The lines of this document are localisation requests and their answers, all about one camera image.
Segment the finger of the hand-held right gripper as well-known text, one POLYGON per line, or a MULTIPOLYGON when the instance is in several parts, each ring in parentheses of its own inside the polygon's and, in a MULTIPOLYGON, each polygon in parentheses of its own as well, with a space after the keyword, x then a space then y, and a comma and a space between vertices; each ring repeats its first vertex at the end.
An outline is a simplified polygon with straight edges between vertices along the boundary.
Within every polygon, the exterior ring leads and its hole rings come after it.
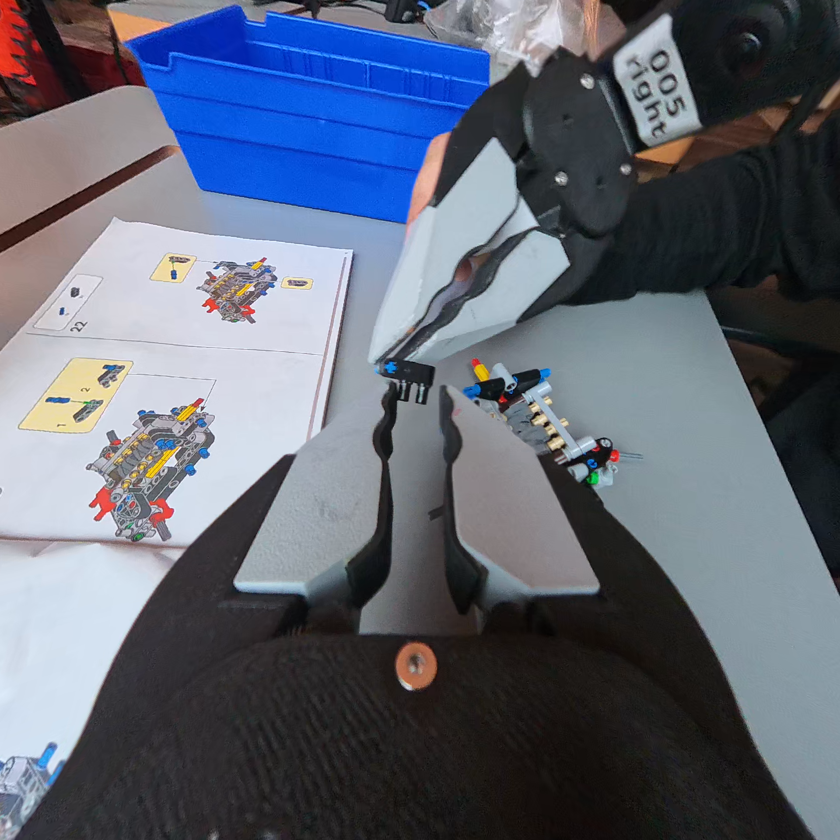
POLYGON ((418 359, 441 361, 509 329, 570 264, 563 240, 540 228, 511 237, 421 329, 418 359))
POLYGON ((396 353, 462 259, 493 238, 517 202, 514 163, 498 140, 490 140, 446 196, 425 206, 409 228, 374 323, 370 364, 396 353))

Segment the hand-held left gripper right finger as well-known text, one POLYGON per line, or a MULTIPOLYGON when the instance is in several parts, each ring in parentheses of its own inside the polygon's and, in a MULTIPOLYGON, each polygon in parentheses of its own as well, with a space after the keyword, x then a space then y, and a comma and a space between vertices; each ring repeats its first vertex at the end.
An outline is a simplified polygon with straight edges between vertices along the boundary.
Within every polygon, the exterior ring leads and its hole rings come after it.
POLYGON ((459 614, 598 595, 601 586, 539 458, 449 385, 444 437, 444 572, 459 614))

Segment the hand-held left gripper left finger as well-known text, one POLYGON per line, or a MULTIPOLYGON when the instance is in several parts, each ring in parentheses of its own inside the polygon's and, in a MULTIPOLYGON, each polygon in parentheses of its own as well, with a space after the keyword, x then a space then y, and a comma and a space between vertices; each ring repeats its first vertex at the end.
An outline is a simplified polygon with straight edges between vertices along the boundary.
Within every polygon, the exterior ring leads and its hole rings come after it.
POLYGON ((372 599, 391 569, 394 425, 387 382, 298 450, 234 578, 237 592, 309 606, 372 599))

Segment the black lego piece blue pin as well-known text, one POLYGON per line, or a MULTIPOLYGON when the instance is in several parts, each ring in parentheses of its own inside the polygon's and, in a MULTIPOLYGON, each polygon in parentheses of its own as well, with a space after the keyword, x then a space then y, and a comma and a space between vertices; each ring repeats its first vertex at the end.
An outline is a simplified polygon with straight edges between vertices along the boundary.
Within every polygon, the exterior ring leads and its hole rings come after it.
POLYGON ((414 402, 426 405, 434 385, 433 365, 408 360, 385 359, 374 364, 374 372, 396 383, 397 400, 407 403, 414 393, 414 402))

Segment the partly built lego assembly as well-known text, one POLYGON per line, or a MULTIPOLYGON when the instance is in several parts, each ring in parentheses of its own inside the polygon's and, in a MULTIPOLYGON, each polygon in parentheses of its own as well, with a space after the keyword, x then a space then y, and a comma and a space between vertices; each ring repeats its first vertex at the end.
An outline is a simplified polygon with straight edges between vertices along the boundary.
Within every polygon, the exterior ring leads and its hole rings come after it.
POLYGON ((553 410, 551 369, 511 372, 501 362, 487 367, 478 358, 470 366, 476 382, 464 395, 491 418, 503 422, 538 456, 549 456, 579 483, 599 490, 613 485, 623 462, 644 459, 621 451, 606 436, 575 436, 566 418, 553 410))

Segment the lego instruction booklet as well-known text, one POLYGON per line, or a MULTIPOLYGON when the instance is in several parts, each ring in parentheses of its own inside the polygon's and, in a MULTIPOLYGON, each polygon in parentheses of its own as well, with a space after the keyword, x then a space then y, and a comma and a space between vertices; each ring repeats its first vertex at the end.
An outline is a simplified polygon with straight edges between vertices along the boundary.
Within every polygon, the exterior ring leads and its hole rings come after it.
POLYGON ((114 218, 2 349, 2 539, 193 542, 321 429, 353 258, 114 218))

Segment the person's right hand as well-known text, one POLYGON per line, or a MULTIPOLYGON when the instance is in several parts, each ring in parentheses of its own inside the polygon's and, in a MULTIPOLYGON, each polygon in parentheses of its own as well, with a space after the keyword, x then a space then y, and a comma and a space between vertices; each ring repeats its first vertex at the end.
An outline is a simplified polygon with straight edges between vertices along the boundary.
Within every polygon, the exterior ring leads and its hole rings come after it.
POLYGON ((450 136, 451 132, 441 133, 433 137, 427 147, 423 164, 413 186, 406 219, 408 228, 416 222, 421 212, 434 197, 450 136))

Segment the clear plastic bag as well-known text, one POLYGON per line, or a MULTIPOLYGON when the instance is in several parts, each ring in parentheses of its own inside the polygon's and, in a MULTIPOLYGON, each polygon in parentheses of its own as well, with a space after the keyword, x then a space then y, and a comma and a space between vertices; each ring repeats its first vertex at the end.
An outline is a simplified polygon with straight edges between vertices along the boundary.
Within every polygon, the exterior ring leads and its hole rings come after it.
POLYGON ((577 55, 594 44, 599 1, 446 1, 423 14, 439 39, 536 58, 564 47, 577 55))

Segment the blue plastic bin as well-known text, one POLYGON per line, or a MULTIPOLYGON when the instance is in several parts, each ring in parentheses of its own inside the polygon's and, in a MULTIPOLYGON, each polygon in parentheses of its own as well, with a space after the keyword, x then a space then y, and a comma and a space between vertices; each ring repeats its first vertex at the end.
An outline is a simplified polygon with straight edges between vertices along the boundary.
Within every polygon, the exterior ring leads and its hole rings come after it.
POLYGON ((402 224, 479 49, 238 6, 127 43, 204 191, 402 224))

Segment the white paper sheet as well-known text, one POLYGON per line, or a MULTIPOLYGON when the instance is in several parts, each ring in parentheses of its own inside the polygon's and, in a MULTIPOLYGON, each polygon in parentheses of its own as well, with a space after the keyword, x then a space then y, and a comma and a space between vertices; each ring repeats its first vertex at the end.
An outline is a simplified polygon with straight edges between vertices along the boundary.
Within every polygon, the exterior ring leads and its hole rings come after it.
POLYGON ((57 750, 84 730, 115 656, 182 549, 2 541, 1 758, 57 750))

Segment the printed paper sheet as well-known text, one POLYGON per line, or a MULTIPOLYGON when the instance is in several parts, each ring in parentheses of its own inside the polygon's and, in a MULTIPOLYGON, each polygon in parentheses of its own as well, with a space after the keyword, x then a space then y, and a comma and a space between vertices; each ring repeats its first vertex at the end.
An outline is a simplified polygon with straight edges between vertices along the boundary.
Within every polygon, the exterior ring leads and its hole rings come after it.
POLYGON ((15 839, 56 783, 65 761, 50 764, 58 750, 48 742, 39 756, 15 755, 1 762, 1 838, 15 839))

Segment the orange and black object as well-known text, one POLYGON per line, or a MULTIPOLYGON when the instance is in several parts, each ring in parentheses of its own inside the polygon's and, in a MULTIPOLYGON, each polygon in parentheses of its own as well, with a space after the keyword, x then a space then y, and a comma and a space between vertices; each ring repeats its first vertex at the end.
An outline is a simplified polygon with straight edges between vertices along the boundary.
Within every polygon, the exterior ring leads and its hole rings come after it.
POLYGON ((20 3, 1 2, 1 85, 3 95, 15 103, 26 104, 36 87, 29 67, 32 33, 20 3))

